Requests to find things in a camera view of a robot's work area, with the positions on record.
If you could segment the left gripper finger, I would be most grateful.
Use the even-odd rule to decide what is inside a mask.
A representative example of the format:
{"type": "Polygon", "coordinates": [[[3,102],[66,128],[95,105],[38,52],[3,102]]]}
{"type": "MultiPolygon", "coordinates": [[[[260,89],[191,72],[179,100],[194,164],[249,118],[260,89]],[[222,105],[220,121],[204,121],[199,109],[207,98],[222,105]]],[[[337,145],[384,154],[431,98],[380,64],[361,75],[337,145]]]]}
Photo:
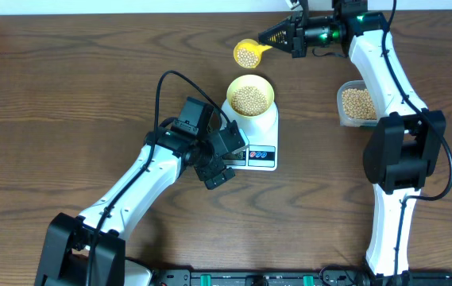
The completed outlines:
{"type": "Polygon", "coordinates": [[[214,155],[239,153],[249,147],[249,139],[236,121],[229,122],[225,128],[210,133],[209,143],[213,147],[214,155]]]}
{"type": "Polygon", "coordinates": [[[195,171],[208,190],[213,190],[235,177],[234,170],[227,167],[222,158],[214,158],[207,165],[195,166],[195,171]]]}

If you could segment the yellow measuring scoop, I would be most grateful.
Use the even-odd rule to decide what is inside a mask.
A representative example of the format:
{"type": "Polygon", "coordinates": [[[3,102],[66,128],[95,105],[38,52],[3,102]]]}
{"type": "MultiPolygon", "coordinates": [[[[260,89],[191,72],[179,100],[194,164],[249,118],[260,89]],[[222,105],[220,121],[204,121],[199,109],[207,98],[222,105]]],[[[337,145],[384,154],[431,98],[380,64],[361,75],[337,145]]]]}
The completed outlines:
{"type": "Polygon", "coordinates": [[[255,40],[252,40],[252,39],[244,39],[244,40],[238,42],[234,48],[234,59],[236,62],[237,62],[236,52],[240,48],[247,48],[248,50],[255,52],[257,54],[257,56],[259,57],[259,62],[258,62],[258,64],[259,64],[261,62],[261,57],[262,57],[263,52],[269,50],[271,48],[271,46],[265,45],[265,44],[258,44],[255,40]]]}

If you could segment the pale yellow bowl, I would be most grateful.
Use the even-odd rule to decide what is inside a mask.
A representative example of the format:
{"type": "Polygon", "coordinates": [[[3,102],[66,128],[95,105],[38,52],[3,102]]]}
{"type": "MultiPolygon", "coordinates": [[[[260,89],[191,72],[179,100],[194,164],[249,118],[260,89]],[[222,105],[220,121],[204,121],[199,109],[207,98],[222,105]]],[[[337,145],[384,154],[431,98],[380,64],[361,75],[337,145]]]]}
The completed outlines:
{"type": "MultiPolygon", "coordinates": [[[[232,108],[231,98],[232,98],[233,93],[237,89],[239,89],[241,87],[246,87],[246,86],[254,86],[254,87],[258,88],[259,90],[261,90],[261,92],[265,94],[265,96],[268,100],[268,109],[273,106],[273,104],[275,102],[275,100],[274,100],[275,93],[274,93],[274,89],[273,89],[271,83],[267,79],[265,79],[259,75],[242,75],[242,76],[236,78],[229,85],[229,87],[227,89],[226,101],[230,105],[231,108],[232,108]]],[[[246,118],[254,118],[254,117],[258,117],[260,115],[252,116],[252,117],[244,116],[244,115],[241,115],[241,116],[246,117],[246,118]]]]}

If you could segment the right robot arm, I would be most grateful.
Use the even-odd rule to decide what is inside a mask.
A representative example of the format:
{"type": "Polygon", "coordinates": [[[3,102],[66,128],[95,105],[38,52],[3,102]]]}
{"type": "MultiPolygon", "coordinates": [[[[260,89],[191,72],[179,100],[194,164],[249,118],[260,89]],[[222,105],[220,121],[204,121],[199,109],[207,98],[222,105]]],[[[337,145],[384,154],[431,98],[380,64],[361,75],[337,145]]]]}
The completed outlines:
{"type": "Polygon", "coordinates": [[[365,262],[373,281],[402,285],[408,276],[412,215],[427,177],[435,170],[446,119],[414,92],[392,43],[392,19],[370,12],[365,1],[334,1],[330,16],[301,10],[260,33],[258,40],[294,58],[308,48],[340,44],[361,74],[373,101],[377,125],[364,149],[365,175],[373,185],[373,232],[365,262]]]}

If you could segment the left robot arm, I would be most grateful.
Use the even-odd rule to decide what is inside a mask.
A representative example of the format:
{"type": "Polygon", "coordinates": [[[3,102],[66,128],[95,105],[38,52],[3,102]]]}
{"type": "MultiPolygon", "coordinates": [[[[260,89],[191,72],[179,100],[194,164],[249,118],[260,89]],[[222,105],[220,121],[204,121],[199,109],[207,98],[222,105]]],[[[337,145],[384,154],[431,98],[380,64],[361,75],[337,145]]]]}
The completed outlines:
{"type": "Polygon", "coordinates": [[[96,203],[76,217],[58,214],[49,224],[37,285],[148,285],[153,273],[126,258],[130,235],[155,202],[188,166],[208,189],[234,177],[222,158],[246,149],[236,122],[219,130],[175,120],[147,134],[138,158],[96,203]]]}

